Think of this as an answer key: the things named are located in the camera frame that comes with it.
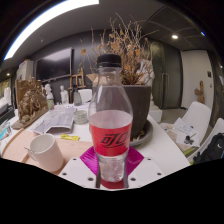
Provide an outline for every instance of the plastic bottle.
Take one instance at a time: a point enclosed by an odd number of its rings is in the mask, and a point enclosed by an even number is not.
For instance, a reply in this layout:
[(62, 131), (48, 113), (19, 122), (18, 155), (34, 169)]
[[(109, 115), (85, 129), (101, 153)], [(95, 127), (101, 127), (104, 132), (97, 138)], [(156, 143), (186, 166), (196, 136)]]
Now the plastic bottle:
[(82, 99), (81, 99), (80, 93), (78, 91), (77, 85), (73, 85), (73, 104), (75, 106), (82, 105)]
[(97, 58), (98, 87), (89, 106), (89, 123), (102, 180), (120, 182), (128, 154), (133, 111), (121, 84), (121, 58), (105, 54)]

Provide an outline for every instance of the plant pot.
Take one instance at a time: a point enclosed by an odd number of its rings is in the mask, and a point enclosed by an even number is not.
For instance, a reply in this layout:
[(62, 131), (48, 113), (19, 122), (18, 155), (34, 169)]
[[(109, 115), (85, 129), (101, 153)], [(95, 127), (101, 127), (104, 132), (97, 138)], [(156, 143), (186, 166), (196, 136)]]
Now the plant pot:
[(131, 138), (139, 135), (143, 129), (149, 113), (151, 86), (145, 85), (124, 85), (125, 92), (131, 102), (133, 109), (133, 123)]

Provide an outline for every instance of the ceiling light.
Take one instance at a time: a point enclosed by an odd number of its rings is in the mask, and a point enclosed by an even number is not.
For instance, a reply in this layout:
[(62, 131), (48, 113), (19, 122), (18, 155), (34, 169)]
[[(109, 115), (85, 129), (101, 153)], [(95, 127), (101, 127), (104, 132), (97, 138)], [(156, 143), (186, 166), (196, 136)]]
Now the ceiling light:
[(68, 12), (73, 9), (77, 9), (84, 6), (89, 5), (95, 5), (99, 4), (99, 0), (82, 0), (82, 1), (74, 1), (74, 0), (67, 0), (64, 1), (43, 14), (41, 14), (39, 17), (37, 17), (33, 22), (31, 22), (24, 30), (23, 32), (17, 37), (15, 42), (10, 47), (8, 53), (6, 54), (4, 60), (13, 57), (15, 52), (18, 50), (18, 48), (22, 45), (22, 43), (39, 27), (41, 27), (46, 22), (50, 21), (51, 19), (54, 19), (55, 17)]
[(172, 38), (173, 39), (178, 39), (178, 36), (177, 35), (173, 35)]

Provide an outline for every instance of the paper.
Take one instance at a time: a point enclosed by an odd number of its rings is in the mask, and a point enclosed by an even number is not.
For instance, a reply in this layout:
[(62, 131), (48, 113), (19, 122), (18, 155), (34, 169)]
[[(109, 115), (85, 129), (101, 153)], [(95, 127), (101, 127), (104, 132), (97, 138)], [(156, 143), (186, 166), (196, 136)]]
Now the paper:
[[(186, 124), (181, 118), (178, 118), (173, 124), (173, 129), (177, 134), (176, 143), (189, 147), (200, 147), (200, 142), (198, 140), (198, 131)], [(190, 136), (190, 139), (193, 140), (192, 144), (186, 144), (184, 142), (187, 136)]]
[(73, 126), (73, 114), (75, 111), (76, 109), (73, 107), (65, 110), (49, 111), (49, 114), (33, 129), (33, 132), (38, 134), (45, 134), (47, 132), (51, 134), (70, 133)]

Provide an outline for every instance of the white mug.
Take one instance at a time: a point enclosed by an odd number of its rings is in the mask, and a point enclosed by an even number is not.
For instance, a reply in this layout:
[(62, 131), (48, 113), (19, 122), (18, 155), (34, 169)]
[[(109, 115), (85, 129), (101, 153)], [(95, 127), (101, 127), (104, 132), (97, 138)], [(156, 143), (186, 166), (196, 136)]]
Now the white mug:
[(28, 150), (29, 156), (40, 163), (41, 167), (49, 172), (59, 170), (64, 158), (51, 134), (43, 134), (35, 137), (30, 143)]

